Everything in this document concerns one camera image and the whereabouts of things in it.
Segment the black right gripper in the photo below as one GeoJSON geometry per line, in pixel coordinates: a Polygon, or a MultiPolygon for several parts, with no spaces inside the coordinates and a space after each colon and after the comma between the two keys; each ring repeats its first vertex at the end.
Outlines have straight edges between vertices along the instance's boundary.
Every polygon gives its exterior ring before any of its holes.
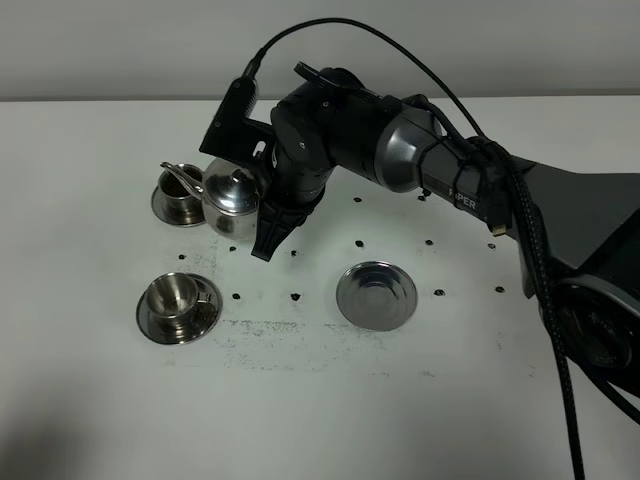
{"type": "Polygon", "coordinates": [[[330,160],[324,153],[290,154],[282,144],[273,144],[265,162],[270,183],[259,201],[251,255],[270,261],[321,201],[330,177],[330,160]]]}

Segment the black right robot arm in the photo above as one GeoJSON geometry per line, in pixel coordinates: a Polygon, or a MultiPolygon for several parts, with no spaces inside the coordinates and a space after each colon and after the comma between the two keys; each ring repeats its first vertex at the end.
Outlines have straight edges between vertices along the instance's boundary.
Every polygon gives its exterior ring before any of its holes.
{"type": "Polygon", "coordinates": [[[421,189],[519,247],[523,290],[551,303],[564,352],[592,379],[639,391],[639,178],[580,174],[462,136],[424,96],[382,97],[349,71],[299,64],[271,113],[256,257],[269,260],[342,167],[396,193],[421,189]]]}

